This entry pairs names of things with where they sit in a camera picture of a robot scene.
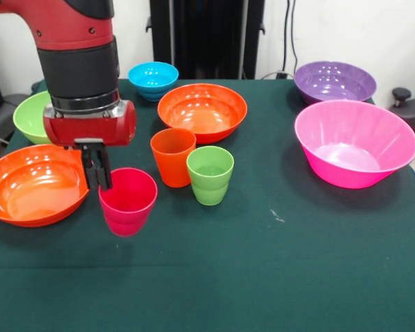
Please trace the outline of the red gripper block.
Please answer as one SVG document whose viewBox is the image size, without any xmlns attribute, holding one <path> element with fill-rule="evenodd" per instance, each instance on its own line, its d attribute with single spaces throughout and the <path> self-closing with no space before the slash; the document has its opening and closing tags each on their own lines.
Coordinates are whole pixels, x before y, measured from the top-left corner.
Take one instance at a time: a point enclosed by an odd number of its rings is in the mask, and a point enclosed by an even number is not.
<svg viewBox="0 0 415 332">
<path fill-rule="evenodd" d="M 112 188 L 111 168 L 106 146 L 128 145 L 136 131 L 136 110 L 133 102 L 121 100 L 109 109 L 84 115 L 55 115 L 53 105 L 47 104 L 43 123 L 49 140 L 59 146 L 81 145 L 81 159 L 90 190 Z"/>
</svg>

